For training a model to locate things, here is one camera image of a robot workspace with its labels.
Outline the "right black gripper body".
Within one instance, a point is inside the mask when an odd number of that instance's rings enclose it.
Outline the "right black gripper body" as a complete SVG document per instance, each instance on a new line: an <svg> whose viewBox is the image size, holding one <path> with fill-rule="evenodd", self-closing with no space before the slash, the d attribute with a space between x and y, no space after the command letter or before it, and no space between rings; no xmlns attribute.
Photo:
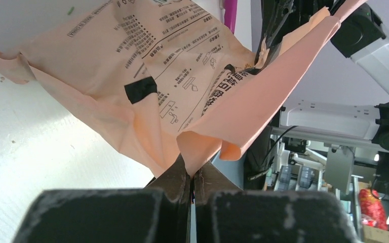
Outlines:
<svg viewBox="0 0 389 243"><path fill-rule="evenodd" d="M330 15L334 1L260 1L262 29L255 67L266 67Z"/></svg>

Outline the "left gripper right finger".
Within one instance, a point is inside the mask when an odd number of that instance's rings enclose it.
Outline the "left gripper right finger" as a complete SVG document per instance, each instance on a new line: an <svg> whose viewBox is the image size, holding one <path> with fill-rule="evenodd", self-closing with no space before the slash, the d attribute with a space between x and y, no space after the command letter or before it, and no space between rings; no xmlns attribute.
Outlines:
<svg viewBox="0 0 389 243"><path fill-rule="evenodd" d="M328 192L241 190L211 163L194 176L198 242L358 242Z"/></svg>

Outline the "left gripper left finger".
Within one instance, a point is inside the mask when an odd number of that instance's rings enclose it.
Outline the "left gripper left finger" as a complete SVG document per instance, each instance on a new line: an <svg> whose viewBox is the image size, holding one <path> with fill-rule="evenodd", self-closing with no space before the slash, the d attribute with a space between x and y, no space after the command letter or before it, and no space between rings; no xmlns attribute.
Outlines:
<svg viewBox="0 0 389 243"><path fill-rule="evenodd" d="M141 189L43 191L13 242L189 242L190 204L190 176L179 156Z"/></svg>

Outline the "magenta plastic scoop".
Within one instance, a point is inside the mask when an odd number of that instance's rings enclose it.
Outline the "magenta plastic scoop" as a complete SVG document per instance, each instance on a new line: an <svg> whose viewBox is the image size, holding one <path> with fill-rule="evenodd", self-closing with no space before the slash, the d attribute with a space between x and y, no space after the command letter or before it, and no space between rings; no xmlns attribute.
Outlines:
<svg viewBox="0 0 389 243"><path fill-rule="evenodd" d="M227 26L232 33L235 33L235 26L237 20L237 0L223 0L221 1L224 9L224 25Z"/></svg>

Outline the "cat litter bag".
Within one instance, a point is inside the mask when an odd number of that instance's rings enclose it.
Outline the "cat litter bag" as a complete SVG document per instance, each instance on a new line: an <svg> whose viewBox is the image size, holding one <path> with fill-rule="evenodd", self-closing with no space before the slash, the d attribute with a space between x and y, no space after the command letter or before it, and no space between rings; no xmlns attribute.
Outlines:
<svg viewBox="0 0 389 243"><path fill-rule="evenodd" d="M194 175L217 152L243 155L361 5L320 9L267 62L192 1L106 1L0 52L0 74L40 83L155 176L179 155Z"/></svg>

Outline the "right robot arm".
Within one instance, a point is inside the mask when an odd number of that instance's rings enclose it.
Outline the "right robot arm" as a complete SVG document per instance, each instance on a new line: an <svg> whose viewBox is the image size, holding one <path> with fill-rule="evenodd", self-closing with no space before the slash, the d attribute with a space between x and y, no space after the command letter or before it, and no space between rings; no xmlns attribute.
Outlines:
<svg viewBox="0 0 389 243"><path fill-rule="evenodd" d="M296 138L389 152L389 31L366 3L344 16L332 45L365 76L339 67L331 85L355 89L363 105L343 105L289 98L273 118L275 129Z"/></svg>

